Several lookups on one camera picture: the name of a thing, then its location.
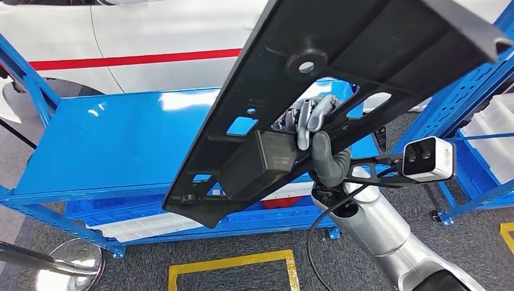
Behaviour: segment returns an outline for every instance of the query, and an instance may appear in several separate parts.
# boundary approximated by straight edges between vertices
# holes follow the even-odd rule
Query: white car
[[[493,22],[510,1],[457,2]],[[0,33],[41,76],[101,93],[216,87],[266,3],[0,0]]]

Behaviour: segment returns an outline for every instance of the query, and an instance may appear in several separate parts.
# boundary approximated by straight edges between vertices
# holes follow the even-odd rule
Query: yellow floor marking
[[[510,251],[514,255],[514,239],[510,236],[510,232],[514,232],[514,222],[500,223],[499,234],[510,248]]]
[[[276,252],[257,253],[255,255],[237,256],[235,258],[215,259],[199,263],[189,263],[170,266],[168,278],[168,291],[177,291],[176,279],[179,274],[204,272],[244,265],[266,263],[271,261],[285,260],[287,274],[289,275],[289,285],[291,291],[300,291],[298,274],[296,273],[295,258],[292,250],[279,250]]]

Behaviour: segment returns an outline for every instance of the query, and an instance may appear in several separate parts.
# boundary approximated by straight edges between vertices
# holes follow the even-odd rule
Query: rectangular cutout
[[[239,116],[227,130],[228,135],[245,136],[257,124],[257,119]]]
[[[207,192],[207,196],[225,196],[225,192],[221,188],[218,182],[212,186],[212,188]]]
[[[210,179],[210,176],[211,175],[209,174],[196,174],[196,176],[193,178],[193,182],[198,183],[202,181],[207,181]]]

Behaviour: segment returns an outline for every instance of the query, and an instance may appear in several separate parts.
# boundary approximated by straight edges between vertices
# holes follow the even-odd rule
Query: gray gripper finger
[[[314,104],[314,100],[305,99],[302,103],[302,107],[300,110],[300,116],[298,118],[298,125],[296,126],[297,132],[297,145],[300,150],[307,150],[310,144],[310,132],[307,129],[307,122],[310,118],[310,112],[312,110],[312,106]]]
[[[312,160],[319,181],[327,187],[339,185],[348,172],[350,150],[332,156],[329,134],[318,132],[312,139]]]
[[[307,128],[310,132],[318,132],[323,126],[325,116],[332,110],[332,99],[335,98],[333,95],[325,95],[321,98],[318,105],[312,110],[310,114],[309,123]]]

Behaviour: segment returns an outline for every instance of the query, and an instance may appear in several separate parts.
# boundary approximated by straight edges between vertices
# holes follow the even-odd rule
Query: shelf caster wheel
[[[442,222],[437,210],[432,210],[430,212],[430,216],[432,217],[432,220],[434,220],[435,222]]]
[[[327,234],[330,239],[338,239],[341,238],[341,230],[339,227],[329,227],[327,228]]]

